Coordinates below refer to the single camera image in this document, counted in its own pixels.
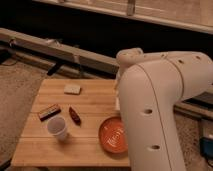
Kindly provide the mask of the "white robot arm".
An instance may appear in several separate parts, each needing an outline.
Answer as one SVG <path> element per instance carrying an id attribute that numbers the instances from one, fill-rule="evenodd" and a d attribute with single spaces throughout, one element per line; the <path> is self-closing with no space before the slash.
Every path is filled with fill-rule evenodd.
<path id="1" fill-rule="evenodd" d="M 173 109 L 213 84 L 204 53 L 121 50 L 117 92 L 132 171 L 186 171 Z"/>

